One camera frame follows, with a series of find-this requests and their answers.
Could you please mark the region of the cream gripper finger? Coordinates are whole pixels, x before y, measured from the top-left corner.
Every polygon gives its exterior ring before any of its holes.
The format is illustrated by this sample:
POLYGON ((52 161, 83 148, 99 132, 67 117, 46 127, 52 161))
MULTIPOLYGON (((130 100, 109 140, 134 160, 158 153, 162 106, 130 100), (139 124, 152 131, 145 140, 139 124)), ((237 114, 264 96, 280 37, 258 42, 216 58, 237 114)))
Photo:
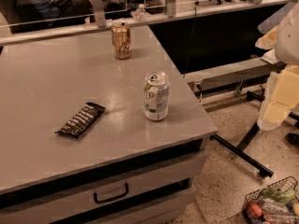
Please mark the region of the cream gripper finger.
POLYGON ((271 29, 268 33, 257 40, 255 47, 259 49, 273 49, 276 44, 277 31, 277 27, 271 29))
POLYGON ((299 66, 288 65, 280 73, 272 72, 267 79, 258 127, 271 131, 281 125, 299 104, 299 66))

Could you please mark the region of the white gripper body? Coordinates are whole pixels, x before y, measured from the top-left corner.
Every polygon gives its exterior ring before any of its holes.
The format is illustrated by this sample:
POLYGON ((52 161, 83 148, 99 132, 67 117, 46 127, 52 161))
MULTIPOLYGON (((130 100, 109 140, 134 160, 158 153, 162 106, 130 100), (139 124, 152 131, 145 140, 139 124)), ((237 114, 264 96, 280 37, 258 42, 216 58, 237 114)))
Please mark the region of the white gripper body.
POLYGON ((299 64, 299 3, 281 20, 275 45, 276 56, 286 64, 299 64))

